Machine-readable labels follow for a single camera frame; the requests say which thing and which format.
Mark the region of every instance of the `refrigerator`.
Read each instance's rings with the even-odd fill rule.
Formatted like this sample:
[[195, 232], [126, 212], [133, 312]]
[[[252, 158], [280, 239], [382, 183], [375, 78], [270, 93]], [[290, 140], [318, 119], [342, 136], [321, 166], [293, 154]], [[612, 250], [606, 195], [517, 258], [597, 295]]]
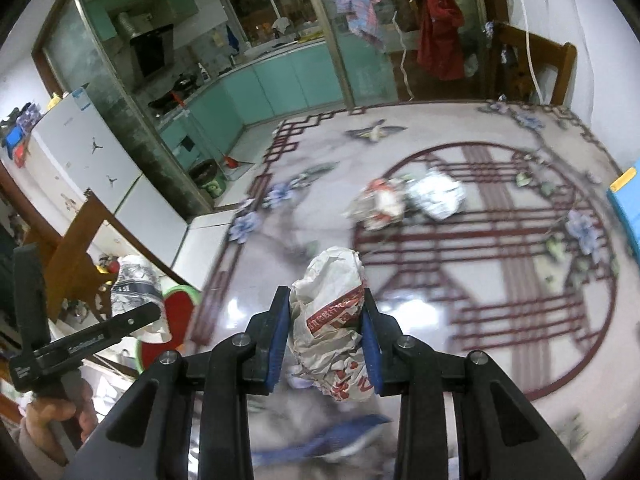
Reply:
[[131, 160], [84, 89], [62, 99], [36, 124], [25, 169], [68, 222], [91, 189], [149, 251], [172, 266], [187, 222]]

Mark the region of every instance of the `chair backrest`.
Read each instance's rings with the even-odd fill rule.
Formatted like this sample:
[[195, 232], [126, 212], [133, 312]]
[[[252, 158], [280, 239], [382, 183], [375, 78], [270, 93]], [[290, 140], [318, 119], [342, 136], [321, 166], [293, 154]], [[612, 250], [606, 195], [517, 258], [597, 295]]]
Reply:
[[[536, 75], [539, 75], [546, 65], [551, 65], [558, 69], [550, 104], [555, 106], [563, 105], [577, 56], [576, 47], [571, 43], [561, 45], [537, 34], [529, 34], [529, 43], [531, 60]], [[494, 40], [490, 54], [489, 70], [490, 97], [495, 99], [497, 91], [499, 91], [499, 89], [496, 89], [496, 81], [501, 66], [500, 53], [505, 45], [516, 48], [518, 63], [517, 66], [508, 70], [506, 88], [502, 90], [510, 100], [527, 101], [528, 97], [534, 92], [534, 85], [529, 71], [529, 61], [527, 60], [526, 34], [524, 30], [511, 27], [511, 25], [505, 23], [495, 23], [494, 26]]]

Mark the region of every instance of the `crumpled paper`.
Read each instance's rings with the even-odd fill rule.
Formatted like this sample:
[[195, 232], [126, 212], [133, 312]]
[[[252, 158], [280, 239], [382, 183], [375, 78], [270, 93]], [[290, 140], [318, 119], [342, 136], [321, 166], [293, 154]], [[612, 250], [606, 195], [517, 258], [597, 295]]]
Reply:
[[434, 220], [444, 220], [456, 213], [465, 199], [462, 183], [431, 168], [427, 174], [406, 185], [407, 200]]
[[111, 313], [116, 316], [145, 303], [155, 303], [160, 307], [160, 319], [130, 335], [145, 343], [171, 341], [171, 332], [164, 310], [164, 298], [158, 276], [151, 263], [136, 254], [118, 258], [118, 262], [120, 263], [118, 279], [111, 287]]
[[336, 400], [366, 400], [373, 394], [356, 330], [364, 282], [358, 253], [332, 247], [291, 286], [287, 344], [298, 360], [292, 374]]
[[348, 218], [363, 222], [367, 231], [377, 231], [404, 217], [402, 183], [377, 178], [356, 197], [346, 212]]

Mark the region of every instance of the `human hand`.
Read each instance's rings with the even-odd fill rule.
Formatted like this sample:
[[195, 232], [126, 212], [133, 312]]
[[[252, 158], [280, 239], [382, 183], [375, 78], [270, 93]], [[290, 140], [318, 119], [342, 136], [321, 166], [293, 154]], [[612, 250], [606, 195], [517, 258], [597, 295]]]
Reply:
[[27, 404], [25, 428], [33, 443], [50, 459], [66, 464], [65, 452], [49, 429], [53, 420], [62, 422], [73, 416], [78, 418], [82, 429], [81, 440], [87, 440], [92, 431], [98, 426], [98, 417], [92, 401], [93, 391], [85, 380], [82, 380], [82, 406], [76, 406], [68, 400], [39, 397]]

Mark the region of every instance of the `trash can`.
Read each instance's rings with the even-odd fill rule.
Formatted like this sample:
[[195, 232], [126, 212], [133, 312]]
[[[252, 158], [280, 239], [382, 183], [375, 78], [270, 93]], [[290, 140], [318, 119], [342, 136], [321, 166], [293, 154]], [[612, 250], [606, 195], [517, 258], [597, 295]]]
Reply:
[[213, 158], [197, 164], [189, 171], [189, 176], [212, 198], [218, 198], [226, 190], [226, 178]]

